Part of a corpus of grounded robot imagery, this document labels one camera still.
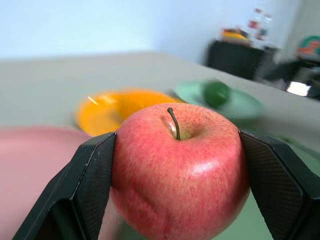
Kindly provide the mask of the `green and orange round object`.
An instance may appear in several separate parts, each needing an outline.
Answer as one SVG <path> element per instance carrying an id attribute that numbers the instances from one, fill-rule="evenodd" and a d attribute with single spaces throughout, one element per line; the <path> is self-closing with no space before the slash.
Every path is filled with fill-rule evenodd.
<path id="1" fill-rule="evenodd" d="M 320 62 L 320 35 L 303 38 L 297 45 L 296 56 L 303 60 Z"/>

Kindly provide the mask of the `dark green round fruit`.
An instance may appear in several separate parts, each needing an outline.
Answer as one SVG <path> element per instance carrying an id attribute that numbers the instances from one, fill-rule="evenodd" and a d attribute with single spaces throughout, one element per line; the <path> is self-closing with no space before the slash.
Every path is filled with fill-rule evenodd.
<path id="1" fill-rule="evenodd" d="M 231 89 L 221 81 L 210 81 L 204 84 L 202 94 L 210 107 L 219 109 L 229 101 Z"/>

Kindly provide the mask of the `clear bottles with red labels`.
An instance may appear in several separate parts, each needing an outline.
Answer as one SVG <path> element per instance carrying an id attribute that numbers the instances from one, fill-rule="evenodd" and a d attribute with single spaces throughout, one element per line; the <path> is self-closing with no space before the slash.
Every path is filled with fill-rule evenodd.
<path id="1" fill-rule="evenodd" d="M 265 42 L 268 39 L 272 16 L 261 8 L 255 8 L 248 21 L 249 37 L 253 44 Z"/>

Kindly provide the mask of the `orange plate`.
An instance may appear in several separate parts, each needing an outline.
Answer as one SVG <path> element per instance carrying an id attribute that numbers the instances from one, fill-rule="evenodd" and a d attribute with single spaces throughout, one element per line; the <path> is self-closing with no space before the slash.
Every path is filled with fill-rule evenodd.
<path id="1" fill-rule="evenodd" d="M 116 131 L 133 113 L 156 104 L 182 103 L 160 91 L 127 88 L 88 95 L 74 113 L 77 127 L 90 136 Z"/>

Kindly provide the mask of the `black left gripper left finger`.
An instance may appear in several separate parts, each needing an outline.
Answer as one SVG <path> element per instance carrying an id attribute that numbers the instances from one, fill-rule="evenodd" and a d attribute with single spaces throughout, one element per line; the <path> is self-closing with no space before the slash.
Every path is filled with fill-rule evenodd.
<path id="1" fill-rule="evenodd" d="M 12 240 L 98 240 L 116 136 L 109 132 L 81 144 L 48 182 Z"/>

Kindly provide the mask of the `green plate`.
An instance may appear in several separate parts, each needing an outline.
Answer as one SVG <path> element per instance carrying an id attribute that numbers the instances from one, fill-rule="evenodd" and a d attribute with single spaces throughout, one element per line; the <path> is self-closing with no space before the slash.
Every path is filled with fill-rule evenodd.
<path id="1" fill-rule="evenodd" d="M 263 104 L 252 95 L 238 90 L 230 89 L 229 100 L 220 108 L 209 106 L 204 97 L 204 81 L 187 81 L 177 85 L 173 92 L 186 103 L 210 108 L 230 121 L 253 121 L 263 115 Z"/>

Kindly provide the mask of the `pink plate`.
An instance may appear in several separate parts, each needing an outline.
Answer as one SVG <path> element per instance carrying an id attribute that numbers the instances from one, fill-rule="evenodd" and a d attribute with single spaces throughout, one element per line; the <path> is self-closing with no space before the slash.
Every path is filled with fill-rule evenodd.
<path id="1" fill-rule="evenodd" d="M 54 127 L 0 131 L 0 240 L 13 239 L 49 181 L 91 138 Z M 118 240 L 121 226 L 109 196 L 98 240 Z"/>

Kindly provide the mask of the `yellow bowl with items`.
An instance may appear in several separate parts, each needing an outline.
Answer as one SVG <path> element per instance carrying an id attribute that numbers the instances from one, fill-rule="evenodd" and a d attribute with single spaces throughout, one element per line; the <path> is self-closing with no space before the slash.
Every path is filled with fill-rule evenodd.
<path id="1" fill-rule="evenodd" d="M 236 28 L 223 28 L 221 30 L 221 40 L 225 42 L 237 42 L 237 43 L 248 43 L 249 37 L 248 33 L 240 29 Z"/>

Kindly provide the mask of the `black cabinet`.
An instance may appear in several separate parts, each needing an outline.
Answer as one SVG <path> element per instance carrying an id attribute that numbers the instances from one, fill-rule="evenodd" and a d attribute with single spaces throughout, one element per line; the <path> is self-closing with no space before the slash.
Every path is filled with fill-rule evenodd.
<path id="1" fill-rule="evenodd" d="M 261 49 L 215 40 L 208 46 L 205 66 L 253 80 L 265 53 Z"/>

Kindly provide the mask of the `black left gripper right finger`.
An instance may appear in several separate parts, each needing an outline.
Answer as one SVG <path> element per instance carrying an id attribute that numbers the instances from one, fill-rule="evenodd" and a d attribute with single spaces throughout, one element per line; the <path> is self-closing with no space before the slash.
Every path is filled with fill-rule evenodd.
<path id="1" fill-rule="evenodd" d="M 286 143 L 239 135 L 250 188 L 273 240 L 320 240 L 320 177 Z"/>

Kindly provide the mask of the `red apple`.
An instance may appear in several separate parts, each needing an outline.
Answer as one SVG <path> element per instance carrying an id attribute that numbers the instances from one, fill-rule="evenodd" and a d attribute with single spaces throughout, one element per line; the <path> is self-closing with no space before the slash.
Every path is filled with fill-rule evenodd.
<path id="1" fill-rule="evenodd" d="M 212 240 L 250 194 L 238 128 L 187 103 L 138 110 L 116 131 L 110 196 L 148 240 Z"/>

